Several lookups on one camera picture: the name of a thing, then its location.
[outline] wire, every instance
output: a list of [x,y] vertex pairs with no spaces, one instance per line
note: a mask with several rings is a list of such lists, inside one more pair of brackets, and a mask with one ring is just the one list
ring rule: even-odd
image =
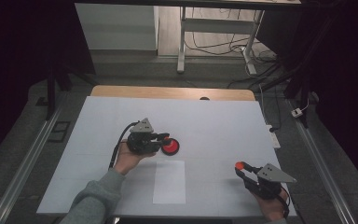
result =
[[115,149],[113,150],[113,155],[112,155],[112,159],[110,160],[110,163],[109,163],[109,167],[113,167],[113,165],[115,164],[115,160],[116,160],[116,157],[117,157],[117,153],[118,153],[118,147],[120,146],[120,143],[121,143],[121,140],[123,139],[124,137],[124,134],[127,132],[127,130],[132,127],[132,126],[135,126],[137,123],[139,123],[140,121],[138,122],[133,122],[131,124],[129,124],[129,126],[127,126],[123,133],[121,134],[121,136],[118,138],[118,141],[117,141],[117,144],[115,146]]
[[234,52],[237,52],[237,51],[235,51],[234,49],[231,49],[230,51],[223,52],[223,53],[213,53],[213,52],[210,52],[210,51],[204,50],[204,49],[194,49],[194,48],[191,48],[186,42],[185,42],[185,45],[186,45],[186,47],[188,47],[189,49],[202,51],[202,52],[209,53],[209,54],[212,54],[212,55],[224,55],[224,54],[229,54],[229,53],[231,53],[231,52],[233,52],[233,51],[234,51]]
[[269,71],[270,69],[272,69],[272,72],[274,72],[274,71],[277,70],[279,67],[281,67],[281,65],[278,64],[278,63],[275,63],[275,64],[273,64],[272,66],[270,66],[265,72],[263,72],[263,73],[261,73],[261,74],[259,74],[259,75],[257,75],[257,76],[251,75],[250,72],[249,72],[247,69],[245,69],[245,72],[246,72],[246,74],[247,74],[249,77],[269,76],[270,73],[268,73],[268,71]]
[[306,105],[303,109],[301,109],[301,111],[307,109],[307,107],[308,107],[309,105],[310,105],[310,98],[307,99],[307,105]]
[[278,60],[274,57],[267,57],[267,59],[271,59],[271,60],[265,60],[264,58],[262,58],[260,55],[264,52],[271,52],[272,50],[267,49],[267,50],[263,50],[260,53],[258,53],[258,56],[255,56],[255,51],[252,49],[251,52],[253,54],[252,59],[255,60],[257,63],[276,63]]
[[287,194],[287,198],[289,199],[289,203],[287,204],[287,206],[289,206],[289,205],[290,205],[290,202],[291,202],[290,194],[289,194],[289,192],[287,192],[287,190],[286,190],[285,188],[282,188],[282,189],[283,189],[284,192],[286,192],[286,194]]
[[193,87],[198,88],[198,86],[196,84],[194,84],[188,80],[185,80],[185,83],[188,83],[188,84],[192,85]]
[[222,8],[219,8],[219,11],[220,11],[220,13],[228,12],[228,15],[227,15],[226,19],[228,19],[229,15],[231,14],[231,9],[226,9],[226,11],[222,11]]
[[279,121],[279,126],[278,128],[275,128],[275,130],[279,130],[282,127],[282,120],[281,120],[281,108],[279,107],[279,102],[278,102],[277,86],[275,86],[275,102],[277,103],[277,107],[278,107],[278,121]]
[[261,74],[260,76],[263,75],[263,77],[260,77],[256,82],[252,83],[251,85],[249,85],[248,89],[250,90],[254,85],[261,83],[262,81],[264,81],[267,77],[271,76],[276,70],[278,70],[281,65],[279,63],[275,63],[273,64],[271,67],[274,67],[271,71],[267,72],[265,75]]
[[[227,44],[230,44],[231,42],[228,41],[226,43],[223,43],[223,44],[216,44],[216,45],[209,45],[209,46],[198,46],[197,43],[196,43],[196,39],[194,37],[194,32],[193,33],[193,42],[194,42],[194,46],[196,46],[198,49],[208,49],[208,48],[214,48],[214,47],[219,47],[219,46],[223,46],[223,45],[227,45]],[[232,43],[237,43],[237,42],[240,42],[242,40],[247,40],[249,39],[249,37],[246,37],[246,38],[243,38],[243,39],[239,39],[239,40],[234,40],[232,41]]]
[[260,93],[261,93],[261,111],[263,112],[264,122],[267,124],[266,114],[264,113],[263,90],[261,89],[261,85],[260,85],[260,84],[258,84],[258,87],[260,88]]
[[[265,75],[265,74],[269,71],[269,69],[271,69],[274,65],[275,65],[275,64],[273,64],[272,66],[270,66],[266,71],[262,72],[262,73],[260,74],[260,76]],[[244,81],[251,80],[251,79],[255,79],[255,78],[264,79],[263,77],[247,77],[247,78],[240,79],[240,80],[233,80],[233,81],[231,81],[230,83],[228,83],[227,89],[229,89],[230,86],[231,86],[232,84],[234,84],[234,83],[244,82]],[[253,84],[251,84],[251,85],[248,87],[248,89],[249,89],[250,87],[252,87],[253,85],[255,85],[255,84],[256,84],[256,82],[253,83]]]
[[54,218],[54,220],[51,222],[51,224],[56,224],[62,221],[62,217],[56,217]]

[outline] human hand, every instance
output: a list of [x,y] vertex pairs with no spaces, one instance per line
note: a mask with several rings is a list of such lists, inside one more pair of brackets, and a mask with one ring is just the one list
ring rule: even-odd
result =
[[154,155],[156,155],[156,152],[145,155],[134,154],[127,146],[127,140],[123,140],[120,143],[117,160],[113,168],[118,173],[126,175],[130,170],[132,170],[136,165],[138,165],[139,161],[141,161],[143,158],[152,157]]
[[[261,212],[268,221],[275,221],[283,218],[283,205],[278,199],[264,200],[255,194],[253,195],[260,206]],[[285,190],[281,190],[279,196],[281,196],[285,202],[289,197]]]

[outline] table leg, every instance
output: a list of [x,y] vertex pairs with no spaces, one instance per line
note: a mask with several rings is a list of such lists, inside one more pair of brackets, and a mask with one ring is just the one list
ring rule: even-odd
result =
[[249,36],[248,44],[246,45],[246,48],[244,49],[244,53],[243,53],[243,57],[245,58],[246,66],[248,67],[250,75],[257,74],[257,72],[255,71],[255,65],[253,64],[252,58],[250,56],[250,52],[252,50],[252,45],[253,45],[253,43],[255,41],[255,35],[257,34],[258,27],[259,27],[260,22],[261,22],[261,18],[263,17],[263,13],[264,13],[264,11],[257,11],[256,12],[255,23],[254,23],[252,32],[251,32],[251,34]]
[[180,29],[177,73],[185,72],[185,22],[186,22],[186,8],[183,7],[182,18],[180,20],[181,29]]

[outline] gray sleeve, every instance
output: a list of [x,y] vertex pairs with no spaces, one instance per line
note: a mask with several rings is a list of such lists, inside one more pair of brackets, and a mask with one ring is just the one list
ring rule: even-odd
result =
[[104,223],[116,209],[124,179],[123,175],[109,169],[101,180],[90,181],[76,195],[71,210],[61,223]]
[[279,219],[279,220],[276,220],[276,221],[270,221],[266,224],[287,224],[286,222],[286,219],[282,218],[282,219]]

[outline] white wall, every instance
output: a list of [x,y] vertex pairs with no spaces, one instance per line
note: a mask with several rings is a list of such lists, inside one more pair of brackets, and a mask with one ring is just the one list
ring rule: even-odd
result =
[[76,4],[89,49],[158,47],[158,7]]

